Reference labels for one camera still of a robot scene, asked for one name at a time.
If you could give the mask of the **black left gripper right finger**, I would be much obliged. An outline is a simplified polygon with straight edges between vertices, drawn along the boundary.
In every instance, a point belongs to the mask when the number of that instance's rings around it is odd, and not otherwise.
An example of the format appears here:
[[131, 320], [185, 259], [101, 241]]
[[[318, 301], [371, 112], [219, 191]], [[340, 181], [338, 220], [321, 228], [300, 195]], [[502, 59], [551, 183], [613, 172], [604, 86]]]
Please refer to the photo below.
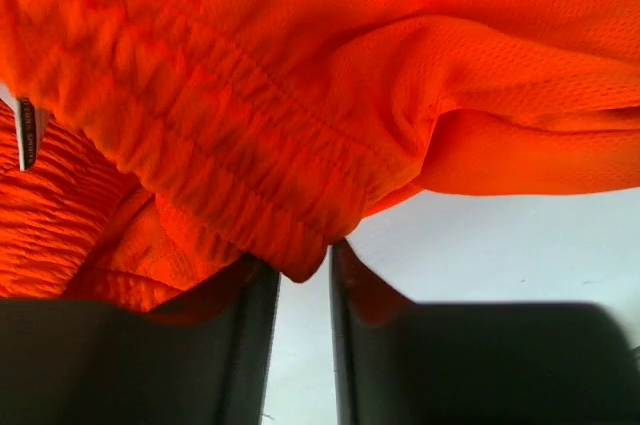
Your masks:
[[330, 253], [342, 424], [635, 424], [639, 365], [589, 303], [419, 303]]

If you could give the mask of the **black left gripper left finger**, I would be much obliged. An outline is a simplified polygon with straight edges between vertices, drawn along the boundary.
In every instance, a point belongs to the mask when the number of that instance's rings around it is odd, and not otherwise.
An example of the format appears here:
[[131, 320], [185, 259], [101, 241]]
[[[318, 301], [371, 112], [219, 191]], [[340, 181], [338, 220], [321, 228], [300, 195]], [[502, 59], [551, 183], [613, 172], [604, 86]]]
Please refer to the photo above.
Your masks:
[[257, 424], [280, 277], [244, 257], [147, 313], [1, 303], [5, 424]]

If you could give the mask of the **orange mesh shorts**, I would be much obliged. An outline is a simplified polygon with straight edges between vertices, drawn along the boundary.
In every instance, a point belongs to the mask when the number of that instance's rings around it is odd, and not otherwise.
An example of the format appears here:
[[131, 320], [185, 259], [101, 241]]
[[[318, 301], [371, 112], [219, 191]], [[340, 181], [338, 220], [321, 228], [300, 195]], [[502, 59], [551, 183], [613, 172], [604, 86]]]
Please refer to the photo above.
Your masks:
[[639, 0], [1, 0], [1, 294], [147, 311], [252, 254], [308, 279], [430, 190], [639, 183]]

